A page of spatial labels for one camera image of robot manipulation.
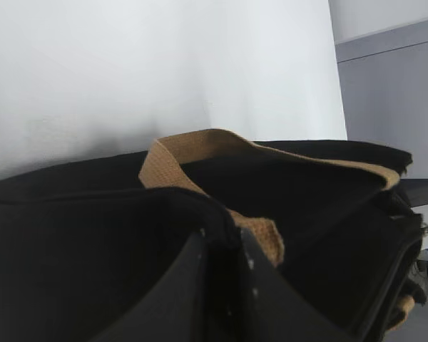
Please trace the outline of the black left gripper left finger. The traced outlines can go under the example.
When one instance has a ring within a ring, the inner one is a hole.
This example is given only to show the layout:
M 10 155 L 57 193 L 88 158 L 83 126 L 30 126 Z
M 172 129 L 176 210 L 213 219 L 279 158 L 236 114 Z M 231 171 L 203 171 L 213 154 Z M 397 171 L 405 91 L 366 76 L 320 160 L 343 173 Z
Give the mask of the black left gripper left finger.
M 208 243 L 202 229 L 89 233 L 90 341 L 202 341 Z

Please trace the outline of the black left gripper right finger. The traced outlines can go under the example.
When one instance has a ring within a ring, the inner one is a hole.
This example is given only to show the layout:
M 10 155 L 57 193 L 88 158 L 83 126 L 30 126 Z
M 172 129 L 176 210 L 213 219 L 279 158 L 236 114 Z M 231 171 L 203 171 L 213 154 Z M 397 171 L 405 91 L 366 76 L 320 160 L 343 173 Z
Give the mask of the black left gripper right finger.
M 346 333 L 306 302 L 246 229 L 233 254 L 231 304 L 238 341 L 345 341 Z

